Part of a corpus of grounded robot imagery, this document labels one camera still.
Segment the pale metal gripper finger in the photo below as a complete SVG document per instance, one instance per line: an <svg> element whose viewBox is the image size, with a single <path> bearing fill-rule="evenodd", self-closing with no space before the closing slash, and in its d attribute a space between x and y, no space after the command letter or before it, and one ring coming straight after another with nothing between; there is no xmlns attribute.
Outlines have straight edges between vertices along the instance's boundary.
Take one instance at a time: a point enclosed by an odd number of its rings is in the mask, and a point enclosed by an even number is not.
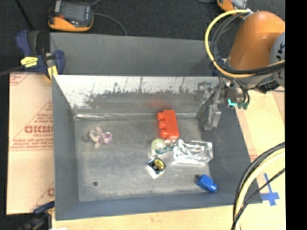
<svg viewBox="0 0 307 230"><path fill-rule="evenodd" d="M221 114L218 103L210 100L203 101L198 110L198 120L204 130L213 130L218 127Z"/></svg>
<svg viewBox="0 0 307 230"><path fill-rule="evenodd" d="M200 82L198 83L195 95L195 101L198 102L211 101L214 94L215 94L215 87L212 85L211 82L207 81Z"/></svg>

